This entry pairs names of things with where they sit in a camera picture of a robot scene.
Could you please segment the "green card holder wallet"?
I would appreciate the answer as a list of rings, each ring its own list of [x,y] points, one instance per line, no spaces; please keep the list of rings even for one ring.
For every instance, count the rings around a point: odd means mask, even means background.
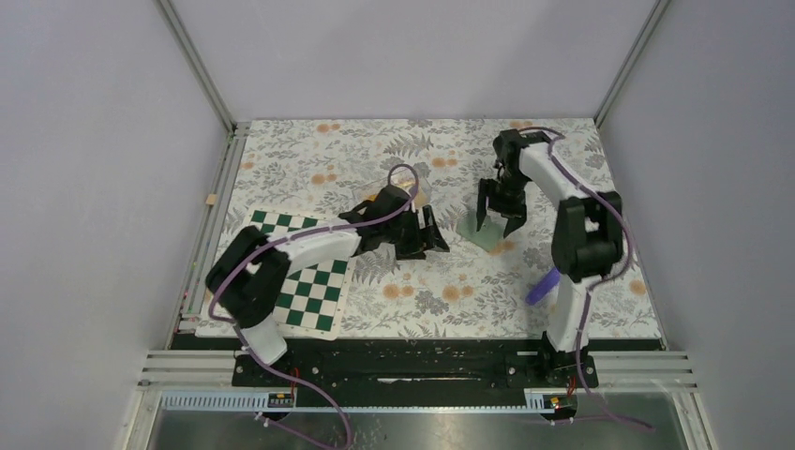
[[[503,240],[504,224],[500,221],[493,221],[486,216],[480,227],[477,227],[477,216],[474,211],[468,211],[456,225],[456,232],[480,247],[486,252],[495,250]]]

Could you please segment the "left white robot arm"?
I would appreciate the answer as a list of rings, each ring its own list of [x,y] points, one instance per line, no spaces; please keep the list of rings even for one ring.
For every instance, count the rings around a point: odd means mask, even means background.
[[[291,361],[285,338],[273,316],[288,276],[311,265],[348,260],[390,244],[399,260],[423,260],[448,244],[432,208],[413,208],[413,196],[396,186],[383,187],[336,218],[306,229],[274,235],[246,226],[205,276],[206,289],[231,316],[255,362],[255,373],[270,385],[285,382]]]

